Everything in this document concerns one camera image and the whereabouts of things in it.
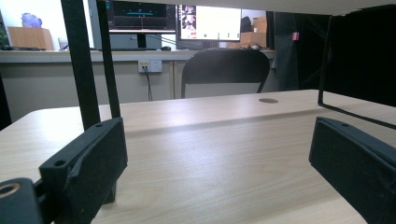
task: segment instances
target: image on screen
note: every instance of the image on screen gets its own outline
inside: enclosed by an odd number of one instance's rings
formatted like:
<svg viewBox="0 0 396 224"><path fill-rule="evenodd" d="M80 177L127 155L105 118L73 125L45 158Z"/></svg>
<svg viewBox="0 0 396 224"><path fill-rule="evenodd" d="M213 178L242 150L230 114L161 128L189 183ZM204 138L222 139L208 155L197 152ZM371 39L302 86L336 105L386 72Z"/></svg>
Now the image on screen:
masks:
<svg viewBox="0 0 396 224"><path fill-rule="evenodd" d="M177 6L179 40L239 41L241 9Z"/></svg>
<svg viewBox="0 0 396 224"><path fill-rule="evenodd" d="M176 6L109 0L106 2L110 33L176 32Z"/></svg>

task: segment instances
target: white countertop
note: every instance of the white countertop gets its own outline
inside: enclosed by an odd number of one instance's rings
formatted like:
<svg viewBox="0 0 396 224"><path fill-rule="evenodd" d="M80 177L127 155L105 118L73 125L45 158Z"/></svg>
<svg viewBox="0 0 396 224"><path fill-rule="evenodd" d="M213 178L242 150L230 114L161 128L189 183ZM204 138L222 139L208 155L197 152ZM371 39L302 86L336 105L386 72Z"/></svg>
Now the white countertop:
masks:
<svg viewBox="0 0 396 224"><path fill-rule="evenodd" d="M187 61L197 50L148 50L148 51L115 51L112 53L113 62L162 60ZM268 59L275 58L275 52L264 51ZM102 51L91 51L92 61L103 60ZM7 51L0 50L0 63L70 63L69 51Z"/></svg>

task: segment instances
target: bright monitor screen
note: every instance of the bright monitor screen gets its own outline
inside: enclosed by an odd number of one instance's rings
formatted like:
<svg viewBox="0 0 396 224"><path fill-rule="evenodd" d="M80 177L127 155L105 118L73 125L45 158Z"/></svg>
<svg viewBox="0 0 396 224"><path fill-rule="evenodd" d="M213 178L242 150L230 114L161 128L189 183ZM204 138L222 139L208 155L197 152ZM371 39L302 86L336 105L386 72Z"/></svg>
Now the bright monitor screen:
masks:
<svg viewBox="0 0 396 224"><path fill-rule="evenodd" d="M241 9L177 6L179 40L239 41Z"/></svg>
<svg viewBox="0 0 396 224"><path fill-rule="evenodd" d="M107 20L111 34L174 34L176 6L107 0Z"/></svg>

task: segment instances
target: wall socket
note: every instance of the wall socket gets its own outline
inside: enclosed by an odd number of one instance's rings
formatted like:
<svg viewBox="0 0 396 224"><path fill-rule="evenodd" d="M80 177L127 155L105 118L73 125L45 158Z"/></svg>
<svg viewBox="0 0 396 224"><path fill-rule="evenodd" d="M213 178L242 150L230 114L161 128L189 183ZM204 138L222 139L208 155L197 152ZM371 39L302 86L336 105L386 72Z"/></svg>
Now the wall socket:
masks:
<svg viewBox="0 0 396 224"><path fill-rule="evenodd" d="M163 61L161 60L150 60L150 61L138 61L139 73L145 73L144 67L147 67L147 71L150 73L161 73L163 71Z"/></svg>

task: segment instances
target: wooden table top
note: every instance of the wooden table top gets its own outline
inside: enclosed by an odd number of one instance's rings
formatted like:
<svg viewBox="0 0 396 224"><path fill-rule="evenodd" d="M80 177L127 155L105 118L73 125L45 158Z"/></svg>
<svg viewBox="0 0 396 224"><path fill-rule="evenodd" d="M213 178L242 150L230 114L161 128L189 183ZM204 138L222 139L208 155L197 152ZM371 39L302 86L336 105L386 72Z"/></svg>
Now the wooden table top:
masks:
<svg viewBox="0 0 396 224"><path fill-rule="evenodd" d="M315 120L341 120L394 147L395 131L317 99L318 91L284 91L121 105L128 167L116 202L93 223L365 223L308 161ZM324 99L396 123L394 107ZM109 119L108 106L100 108ZM37 181L38 166L82 132L77 107L16 121L0 132L0 182Z"/></svg>

